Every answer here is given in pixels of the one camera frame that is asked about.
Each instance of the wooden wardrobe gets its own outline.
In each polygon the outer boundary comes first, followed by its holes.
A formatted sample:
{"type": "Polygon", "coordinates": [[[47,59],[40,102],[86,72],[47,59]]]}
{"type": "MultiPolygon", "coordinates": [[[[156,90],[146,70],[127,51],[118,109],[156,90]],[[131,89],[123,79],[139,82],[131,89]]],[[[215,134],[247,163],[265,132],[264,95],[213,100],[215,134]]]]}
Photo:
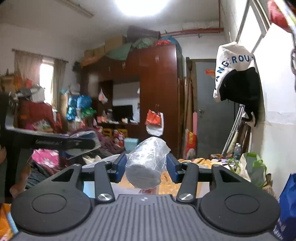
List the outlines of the wooden wardrobe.
{"type": "MultiPolygon", "coordinates": [[[[145,120],[148,110],[158,110],[164,114],[162,138],[179,157],[183,130],[184,84],[183,57],[176,45],[153,46],[130,51],[126,61],[112,60],[104,56],[97,63],[83,68],[81,92],[88,94],[89,75],[96,73],[99,88],[110,92],[111,83],[140,81],[140,123],[126,125],[129,137],[140,141],[150,137],[145,120]]],[[[102,105],[93,98],[93,108],[100,114],[102,109],[111,107],[112,102],[102,105]]]]}

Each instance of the blue bag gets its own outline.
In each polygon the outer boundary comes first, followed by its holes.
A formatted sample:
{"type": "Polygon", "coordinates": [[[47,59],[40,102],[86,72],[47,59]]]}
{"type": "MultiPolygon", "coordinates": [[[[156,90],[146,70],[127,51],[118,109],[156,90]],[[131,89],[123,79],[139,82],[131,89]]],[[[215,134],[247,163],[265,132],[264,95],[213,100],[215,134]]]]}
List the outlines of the blue bag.
{"type": "Polygon", "coordinates": [[[67,113],[67,116],[66,116],[67,120],[69,120],[69,121],[75,120],[76,115],[77,115],[76,108],[69,106],[68,107],[68,113],[67,113]]]}
{"type": "Polygon", "coordinates": [[[88,95],[80,95],[77,100],[77,108],[91,107],[91,98],[88,95]]]}
{"type": "Polygon", "coordinates": [[[69,96],[69,98],[68,98],[68,106],[76,108],[77,99],[78,99],[78,96],[69,96]]]}
{"type": "Polygon", "coordinates": [[[279,197],[281,214],[274,228],[274,234],[284,241],[296,238],[296,173],[289,179],[279,197]]]}

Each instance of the metal screw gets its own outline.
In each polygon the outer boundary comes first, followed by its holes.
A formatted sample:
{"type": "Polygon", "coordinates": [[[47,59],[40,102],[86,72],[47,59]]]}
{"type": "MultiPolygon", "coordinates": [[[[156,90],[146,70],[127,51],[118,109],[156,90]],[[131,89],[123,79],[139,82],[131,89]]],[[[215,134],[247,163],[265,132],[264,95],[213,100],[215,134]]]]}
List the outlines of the metal screw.
{"type": "Polygon", "coordinates": [[[109,194],[109,193],[101,193],[99,196],[98,196],[98,200],[100,201],[109,201],[112,199],[112,195],[109,194]]]}
{"type": "Polygon", "coordinates": [[[183,194],[179,195],[179,199],[181,199],[182,201],[189,201],[189,200],[193,199],[193,195],[190,193],[183,193],[183,194]]]}

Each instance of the round black pad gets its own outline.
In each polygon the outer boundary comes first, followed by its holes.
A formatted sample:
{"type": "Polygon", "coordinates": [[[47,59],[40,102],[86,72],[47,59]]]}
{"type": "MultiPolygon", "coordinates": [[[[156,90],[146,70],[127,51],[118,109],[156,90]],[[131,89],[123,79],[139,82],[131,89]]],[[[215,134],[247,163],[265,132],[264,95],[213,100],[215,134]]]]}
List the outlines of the round black pad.
{"type": "Polygon", "coordinates": [[[57,213],[67,204],[67,200],[56,194],[44,194],[35,198],[32,208],[39,213],[57,213]]]}
{"type": "Polygon", "coordinates": [[[88,196],[75,187],[63,187],[60,182],[25,191],[13,201],[11,208],[12,217],[19,229],[39,235],[73,229],[90,212],[88,196]]]}
{"type": "Polygon", "coordinates": [[[225,205],[230,211],[240,214],[253,213],[260,207],[257,199],[244,194],[236,194],[228,197],[225,200],[225,205]]]}
{"type": "Polygon", "coordinates": [[[255,235],[273,229],[280,209],[277,200],[250,183],[227,183],[207,193],[200,212],[221,231],[255,235]]]}

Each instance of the hand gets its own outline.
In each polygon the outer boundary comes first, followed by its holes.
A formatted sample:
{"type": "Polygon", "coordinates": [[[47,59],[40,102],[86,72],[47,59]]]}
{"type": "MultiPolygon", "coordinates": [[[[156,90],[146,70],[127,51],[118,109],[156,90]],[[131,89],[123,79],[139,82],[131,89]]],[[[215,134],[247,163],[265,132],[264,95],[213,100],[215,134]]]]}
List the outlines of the hand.
{"type": "MultiPolygon", "coordinates": [[[[5,158],[6,158],[6,149],[5,147],[3,148],[0,147],[0,164],[5,160],[5,158]]],[[[16,184],[14,184],[9,190],[13,198],[16,198],[18,194],[24,191],[30,174],[31,174],[31,166],[30,164],[27,164],[21,171],[20,180],[16,184]]]]}

